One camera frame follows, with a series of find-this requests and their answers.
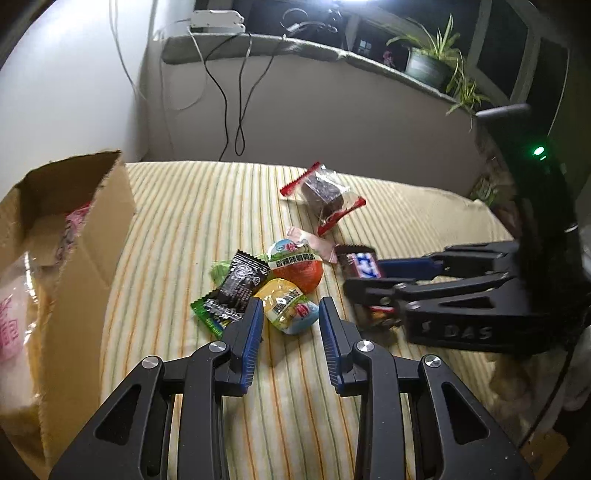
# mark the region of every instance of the bed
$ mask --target bed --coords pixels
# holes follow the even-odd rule
[[[300,168],[183,161],[130,164],[128,169],[137,214],[106,312],[102,400],[143,357],[158,355],[166,361],[187,356],[213,339],[196,324],[189,307],[212,289],[212,261],[231,258],[238,248],[264,252],[292,225],[310,232],[316,226],[305,206],[278,193],[302,173]],[[480,202],[392,181],[349,175],[342,180],[367,205],[342,219],[326,238],[372,245],[379,258],[511,239]],[[332,296],[341,317],[353,321],[342,280],[337,265],[325,264],[311,299]],[[340,398],[330,385],[318,325],[287,336],[265,322],[263,340],[248,395],[224,403],[230,477],[353,478],[359,399]],[[487,408],[494,402],[489,388],[493,364],[484,353],[413,345],[401,329],[392,330],[388,346],[393,354],[413,359],[436,353]],[[171,479],[176,478],[180,405],[175,404],[171,436]],[[414,478],[413,464],[407,443],[408,478]]]

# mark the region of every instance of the black cable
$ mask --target black cable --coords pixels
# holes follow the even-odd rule
[[[215,52],[222,45],[228,43],[230,40],[233,40],[234,38],[236,38],[238,36],[240,36],[240,33],[237,33],[236,35],[233,35],[231,37],[228,37],[223,42],[221,42],[220,44],[218,44],[217,47],[215,47],[211,52],[209,52],[207,54],[207,56],[203,59],[203,67],[205,68],[205,71],[207,72],[207,74],[209,75],[209,77],[213,80],[213,83],[216,84],[217,88],[221,92],[221,94],[223,96],[223,101],[224,101],[223,126],[224,126],[224,130],[226,132],[226,145],[224,145],[224,148],[222,150],[222,153],[220,154],[220,156],[217,159],[217,161],[221,161],[222,160],[222,157],[223,157],[224,153],[226,153],[226,150],[228,149],[228,144],[230,143],[230,135],[228,134],[228,97],[226,96],[226,92],[223,91],[223,88],[221,87],[221,85],[217,82],[217,80],[214,78],[214,76],[212,75],[212,73],[207,68],[207,61],[208,61],[209,57],[211,56],[211,54],[213,52]]]
[[[569,346],[569,348],[567,350],[566,358],[564,359],[562,369],[560,370],[560,373],[558,374],[558,378],[556,379],[556,383],[554,384],[554,388],[552,389],[552,392],[550,393],[550,395],[548,395],[548,399],[546,400],[546,403],[544,404],[544,406],[540,410],[540,413],[538,413],[538,416],[535,418],[534,422],[531,424],[527,433],[525,434],[523,439],[520,441],[519,446],[518,446],[519,450],[521,450],[523,448],[523,446],[527,443],[527,441],[530,439],[530,437],[534,434],[535,430],[540,425],[540,422],[542,421],[542,419],[544,418],[546,413],[548,413],[548,410],[550,409],[552,402],[554,401],[554,399],[556,398],[556,395],[558,394],[558,390],[560,390],[560,387],[562,387],[562,384],[564,382],[566,374],[569,371],[570,364],[573,360],[574,349],[577,345],[577,341],[580,337],[580,334],[583,333],[583,330],[586,328],[586,318],[587,318],[587,315],[589,314],[589,312],[591,312],[591,307],[587,308],[587,310],[583,314],[583,317],[581,320],[581,328],[579,329],[578,335],[576,335],[574,340],[571,341],[571,345]]]
[[[261,73],[261,76],[252,85],[250,91],[248,92],[248,96],[246,97],[246,102],[244,104],[244,111],[242,111],[242,78],[241,77],[242,77],[242,71],[243,71],[244,63],[246,62],[246,59],[242,63],[242,68],[240,69],[240,75],[238,76],[238,85],[239,85],[238,102],[240,104],[240,111],[238,113],[238,130],[236,130],[236,137],[234,139],[234,151],[236,152],[236,155],[238,155],[239,157],[242,156],[242,154],[244,153],[244,150],[246,148],[246,141],[244,138],[244,130],[242,129],[242,122],[244,121],[244,117],[246,115],[246,109],[248,108],[248,103],[250,103],[250,101],[251,101],[252,93],[255,91],[255,88],[258,86],[258,84],[261,82],[261,80],[264,78],[264,76],[267,74],[267,72],[271,68],[271,64],[273,63],[273,60],[275,59],[275,55],[277,55],[277,52],[279,51],[279,47],[281,46],[281,44],[283,43],[284,40],[285,40],[285,35],[283,35],[281,37],[279,42],[277,42],[277,45],[275,45],[275,48],[273,48],[273,51],[271,52],[271,58],[269,60],[269,63],[267,64],[265,70],[263,70],[263,72]],[[238,132],[240,132],[241,137],[242,137],[242,151],[240,153],[238,153]]]
[[[566,358],[564,359],[564,364],[562,365],[562,369],[560,370],[560,373],[558,374],[558,378],[556,379],[556,383],[554,384],[554,388],[553,388],[552,392],[550,393],[550,395],[548,396],[548,399],[546,400],[544,407],[542,407],[542,409],[540,410],[540,413],[538,413],[538,416],[535,418],[535,421],[531,424],[531,427],[528,429],[527,433],[525,434],[523,439],[520,441],[519,446],[518,446],[519,450],[521,450],[523,448],[523,446],[527,443],[527,441],[530,439],[530,437],[534,434],[536,428],[538,428],[538,426],[540,425],[540,422],[542,421],[542,419],[544,418],[544,416],[546,415],[546,413],[550,409],[552,402],[556,398],[556,394],[558,393],[558,390],[560,390],[560,387],[562,387],[562,383],[564,382],[566,374],[569,371],[570,363],[573,359],[574,347],[575,346],[573,345],[567,351]]]
[[[242,156],[244,150],[246,149],[246,139],[244,138],[244,130],[242,129],[242,72],[244,71],[244,65],[246,65],[246,60],[251,54],[252,50],[252,35],[249,32],[249,43],[248,43],[248,50],[246,51],[246,55],[244,55],[244,60],[242,61],[242,66],[240,67],[240,73],[238,74],[238,129],[236,130],[236,136],[234,137],[234,153],[239,157]],[[238,134],[240,133],[240,137],[242,138],[242,150],[238,152]]]

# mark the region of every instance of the das logo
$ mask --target das logo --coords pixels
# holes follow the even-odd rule
[[[431,320],[423,322],[423,333],[428,333],[430,331]],[[468,326],[462,329],[458,327],[458,325],[451,323],[445,325],[443,336],[445,338],[461,338],[466,340],[487,340],[492,337],[492,327],[476,328]]]

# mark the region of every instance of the snack package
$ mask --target snack package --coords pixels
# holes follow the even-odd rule
[[[335,244],[319,236],[315,236],[313,233],[308,233],[304,230],[299,229],[296,226],[291,226],[287,229],[285,238],[299,243],[302,240],[306,240],[312,250],[316,251],[320,255],[320,258],[328,263],[337,263],[335,254]]]
[[[365,205],[365,199],[343,185],[337,174],[316,162],[280,191],[284,197],[295,195],[304,200],[318,217],[317,234],[322,236],[341,218]]]
[[[74,239],[76,238],[76,234],[84,223],[84,219],[86,218],[89,209],[90,202],[84,204],[73,212],[70,212],[66,216],[66,229],[64,230],[64,234],[61,237],[60,245],[56,252],[57,262],[64,260],[65,256],[69,253],[74,243]]]
[[[16,446],[43,456],[40,337],[49,301],[32,262],[27,252],[0,274],[0,425]]]
[[[273,275],[289,280],[304,293],[312,293],[322,279],[322,259],[306,240],[279,240],[271,245],[268,256]]]
[[[335,248],[345,278],[382,278],[375,250],[363,245],[338,245]],[[391,327],[399,323],[394,307],[353,304],[357,324],[365,330],[378,325]]]
[[[248,301],[265,283],[270,271],[266,262],[238,250],[219,288],[194,301],[191,309],[217,338],[221,338],[229,323],[242,319]]]
[[[267,262],[268,258],[265,254],[257,255],[255,258]],[[228,272],[230,271],[230,260],[221,260],[221,261],[214,261],[212,262],[211,270],[209,271],[209,276],[211,277],[213,284],[216,288],[218,288],[226,278]]]
[[[283,278],[269,280],[255,297],[263,301],[267,319],[288,335],[300,333],[318,320],[318,306]]]

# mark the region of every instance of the white power strip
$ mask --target white power strip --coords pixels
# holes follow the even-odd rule
[[[195,10],[192,28],[207,28],[210,33],[242,33],[244,17],[235,10]]]

